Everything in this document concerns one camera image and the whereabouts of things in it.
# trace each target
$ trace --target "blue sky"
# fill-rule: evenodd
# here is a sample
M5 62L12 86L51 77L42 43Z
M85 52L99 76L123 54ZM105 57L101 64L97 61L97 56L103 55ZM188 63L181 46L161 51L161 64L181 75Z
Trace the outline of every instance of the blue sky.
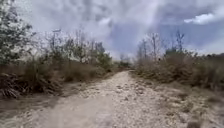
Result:
M82 27L115 57L134 55L149 31L169 43L180 30L187 49L224 52L224 0L18 0L16 5L34 31L72 34Z

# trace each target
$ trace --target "gravel trail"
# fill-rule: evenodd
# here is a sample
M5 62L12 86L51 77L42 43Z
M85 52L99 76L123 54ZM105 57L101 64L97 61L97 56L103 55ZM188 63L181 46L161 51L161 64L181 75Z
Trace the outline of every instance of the gravel trail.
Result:
M4 120L0 128L186 128L189 116L176 118L162 107L163 91L140 86L145 84L141 82L129 72L120 72L86 91L61 98L54 108Z

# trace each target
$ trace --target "bare tree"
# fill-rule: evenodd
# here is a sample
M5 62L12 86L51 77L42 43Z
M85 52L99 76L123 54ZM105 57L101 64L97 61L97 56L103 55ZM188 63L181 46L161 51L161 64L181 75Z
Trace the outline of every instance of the bare tree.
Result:
M176 41L179 51L183 51L183 39L185 37L185 34L181 33L179 30L176 32Z
M147 41L153 61L157 61L162 47L162 40L157 33L148 34Z

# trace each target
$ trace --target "vegetation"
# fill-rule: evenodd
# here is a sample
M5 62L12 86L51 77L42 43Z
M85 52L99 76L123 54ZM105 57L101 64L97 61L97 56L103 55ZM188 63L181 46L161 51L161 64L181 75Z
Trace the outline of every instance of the vegetation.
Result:
M54 31L35 40L31 26L18 18L13 1L0 2L0 97L29 93L60 94L61 83L101 77L112 69L112 58L101 42Z
M224 55L199 56L183 47L184 34L176 33L176 45L162 49L158 34L148 36L139 46L136 73L150 79L207 88L224 89Z

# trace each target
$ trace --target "green foliage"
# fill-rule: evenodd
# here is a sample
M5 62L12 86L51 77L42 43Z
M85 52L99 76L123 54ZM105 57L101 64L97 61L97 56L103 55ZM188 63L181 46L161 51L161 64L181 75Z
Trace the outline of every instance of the green foliage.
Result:
M0 65L18 59L28 42L30 25L18 18L15 7L8 0L0 2Z

